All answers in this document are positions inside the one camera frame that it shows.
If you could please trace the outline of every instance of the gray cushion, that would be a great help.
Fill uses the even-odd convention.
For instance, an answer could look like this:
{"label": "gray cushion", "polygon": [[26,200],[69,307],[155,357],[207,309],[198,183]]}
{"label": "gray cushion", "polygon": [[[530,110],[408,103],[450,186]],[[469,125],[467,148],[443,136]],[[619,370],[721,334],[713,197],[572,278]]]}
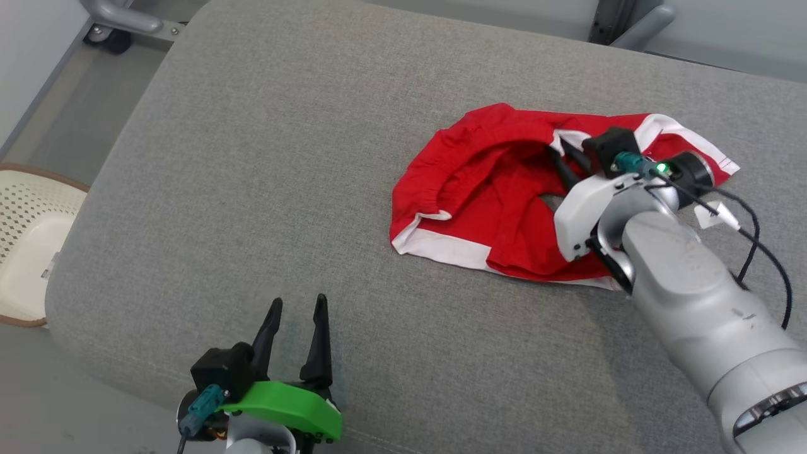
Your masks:
{"label": "gray cushion", "polygon": [[[174,407],[192,363],[250,341],[276,296],[270,376],[295,379],[324,292],[347,437],[326,452],[717,452],[708,411],[624,294],[390,247],[407,164],[498,102],[654,111],[710,139],[742,167],[726,187],[791,271],[790,331],[805,338],[807,86],[330,0],[215,0],[194,17],[65,244],[53,335],[106,382]],[[744,240],[705,240],[738,269]],[[760,256],[751,270],[778,317],[775,269]]]}

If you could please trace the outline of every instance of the label tag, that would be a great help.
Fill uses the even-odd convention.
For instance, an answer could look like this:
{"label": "label tag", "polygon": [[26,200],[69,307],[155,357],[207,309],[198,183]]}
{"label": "label tag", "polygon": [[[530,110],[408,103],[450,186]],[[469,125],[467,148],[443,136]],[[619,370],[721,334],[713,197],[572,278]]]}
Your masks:
{"label": "label tag", "polygon": [[53,271],[53,267],[56,266],[56,260],[58,258],[59,258],[59,251],[56,251],[56,253],[53,255],[53,259],[51,259],[51,262],[48,263],[48,267],[45,268],[45,271],[42,271],[42,276],[40,276],[42,279],[48,280],[48,278],[50,277],[51,271]]}
{"label": "label tag", "polygon": [[734,230],[740,230],[740,222],[731,214],[731,211],[729,211],[723,202],[707,202],[707,205],[716,209],[719,214],[714,215],[706,208],[697,205],[695,207],[695,217],[698,219],[698,223],[702,229],[708,229],[713,225],[727,224]]}

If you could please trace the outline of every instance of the white wall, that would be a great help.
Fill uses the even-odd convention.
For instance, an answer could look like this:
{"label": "white wall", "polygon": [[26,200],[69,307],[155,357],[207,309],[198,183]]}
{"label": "white wall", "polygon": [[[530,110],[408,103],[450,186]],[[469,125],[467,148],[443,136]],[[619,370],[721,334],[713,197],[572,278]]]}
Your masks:
{"label": "white wall", "polygon": [[0,149],[88,18],[78,0],[0,1]]}
{"label": "white wall", "polygon": [[666,0],[675,21],[647,49],[807,82],[805,0]]}
{"label": "white wall", "polygon": [[[597,0],[366,0],[410,11],[586,40]],[[666,0],[677,18],[647,49],[807,82],[807,0]]]}

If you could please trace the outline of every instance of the red cloth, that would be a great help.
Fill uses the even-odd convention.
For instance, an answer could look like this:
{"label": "red cloth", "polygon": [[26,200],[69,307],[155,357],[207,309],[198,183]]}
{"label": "red cloth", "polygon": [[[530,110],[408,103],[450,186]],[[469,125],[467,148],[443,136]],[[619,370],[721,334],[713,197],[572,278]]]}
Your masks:
{"label": "red cloth", "polygon": [[468,112],[434,135],[392,192],[390,240],[401,254],[540,282],[613,288],[593,254],[567,262],[553,211],[540,195],[565,195],[546,155],[560,139],[582,140],[617,126],[634,130],[642,153],[660,161],[694,150],[716,184],[739,169],[703,137],[668,116],[592,116],[518,111],[495,104]]}

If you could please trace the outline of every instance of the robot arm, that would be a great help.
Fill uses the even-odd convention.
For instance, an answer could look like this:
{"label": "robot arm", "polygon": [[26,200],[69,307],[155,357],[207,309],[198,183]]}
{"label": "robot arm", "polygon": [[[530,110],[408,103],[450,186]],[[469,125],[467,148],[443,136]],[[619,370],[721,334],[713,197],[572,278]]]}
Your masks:
{"label": "robot arm", "polygon": [[712,411],[729,454],[807,450],[807,353],[686,224],[641,212],[625,225],[632,298]]}
{"label": "robot arm", "polygon": [[713,185],[708,165],[694,153],[650,162],[625,151],[630,137],[609,131],[589,144],[611,174],[575,184],[556,210],[563,256],[596,254],[631,295],[712,411],[728,454],[807,452],[807,352],[675,215]]}

